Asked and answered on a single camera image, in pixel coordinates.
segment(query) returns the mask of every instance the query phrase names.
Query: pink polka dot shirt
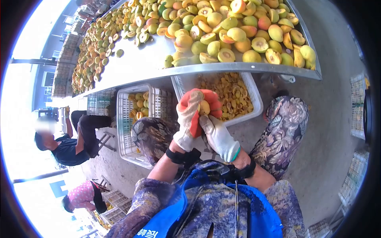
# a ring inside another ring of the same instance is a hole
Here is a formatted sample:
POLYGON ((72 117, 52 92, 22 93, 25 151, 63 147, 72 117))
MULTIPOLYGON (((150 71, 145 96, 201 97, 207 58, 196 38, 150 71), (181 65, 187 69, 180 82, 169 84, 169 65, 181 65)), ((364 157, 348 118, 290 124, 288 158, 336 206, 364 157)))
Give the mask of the pink polka dot shirt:
POLYGON ((73 208, 87 208, 89 211, 95 210, 95 206, 90 203, 90 201, 94 200, 94 189, 90 181, 86 181, 69 191, 67 196, 73 208))

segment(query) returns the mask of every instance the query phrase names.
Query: black pants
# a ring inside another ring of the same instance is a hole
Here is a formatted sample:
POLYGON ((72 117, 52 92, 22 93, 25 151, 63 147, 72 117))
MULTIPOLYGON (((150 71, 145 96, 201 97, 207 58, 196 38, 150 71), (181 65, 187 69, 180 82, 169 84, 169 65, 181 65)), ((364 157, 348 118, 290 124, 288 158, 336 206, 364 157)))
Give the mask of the black pants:
POLYGON ((94 204, 95 204, 95 209, 96 211, 101 214, 107 211, 107 206, 106 203, 102 199, 102 193, 99 188, 95 185, 93 181, 91 181, 91 184, 93 185, 94 189, 94 204))
POLYGON ((77 133, 79 125, 85 142, 85 149, 90 158, 94 158, 98 155, 99 150, 99 141, 96 138, 95 128, 109 127, 111 125, 111 117, 90 116, 86 115, 86 111, 74 111, 72 112, 71 119, 77 133))

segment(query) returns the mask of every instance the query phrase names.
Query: concrete floor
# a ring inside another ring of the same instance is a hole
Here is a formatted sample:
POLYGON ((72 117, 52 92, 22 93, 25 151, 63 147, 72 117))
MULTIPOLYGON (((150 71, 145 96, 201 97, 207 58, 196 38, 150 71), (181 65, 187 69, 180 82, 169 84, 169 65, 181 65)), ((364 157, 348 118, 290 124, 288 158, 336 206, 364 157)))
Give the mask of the concrete floor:
MULTIPOLYGON (((326 0, 293 0, 302 15, 322 69, 323 81, 297 78, 294 84, 277 84, 311 106, 307 132, 285 179, 293 185, 303 213, 305 227, 329 218, 340 205, 338 191, 344 181, 353 151, 363 140, 350 135, 351 98, 349 77, 359 74, 361 63, 347 24, 337 8, 326 0)), ((264 108, 278 89, 254 75, 264 108)), ((232 136, 249 152, 266 122, 261 117, 230 126, 232 136)), ((114 135, 116 129, 106 128, 114 135)), ((117 139, 110 140, 117 148, 117 139)), ((149 170, 129 163, 118 152, 102 149, 100 156, 81 165, 87 179, 107 178, 113 189, 128 197, 135 183, 149 170)))

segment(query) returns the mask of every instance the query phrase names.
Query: floral pants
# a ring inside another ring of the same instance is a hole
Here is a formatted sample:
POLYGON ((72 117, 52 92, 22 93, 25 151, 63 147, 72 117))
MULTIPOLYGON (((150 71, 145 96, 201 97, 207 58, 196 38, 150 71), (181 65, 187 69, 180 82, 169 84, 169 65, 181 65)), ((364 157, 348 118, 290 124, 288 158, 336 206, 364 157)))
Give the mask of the floral pants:
MULTIPOLYGON (((306 131, 308 107, 300 98, 281 96, 271 102, 265 113, 269 124, 249 156, 276 180, 281 180, 306 131)), ((144 117, 132 127, 131 137, 155 165, 178 129, 177 122, 144 117)))

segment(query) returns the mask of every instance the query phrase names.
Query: black shirt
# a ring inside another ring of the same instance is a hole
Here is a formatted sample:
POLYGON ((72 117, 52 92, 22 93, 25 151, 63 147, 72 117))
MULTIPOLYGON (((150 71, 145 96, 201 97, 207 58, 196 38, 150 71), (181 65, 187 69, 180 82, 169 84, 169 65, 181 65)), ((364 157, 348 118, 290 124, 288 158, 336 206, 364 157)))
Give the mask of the black shirt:
POLYGON ((58 163, 66 166, 75 166, 82 164, 90 158, 85 150, 77 155, 75 154, 77 139, 71 139, 68 134, 64 134, 63 137, 56 139, 56 141, 61 141, 61 144, 55 150, 52 150, 52 154, 58 163))

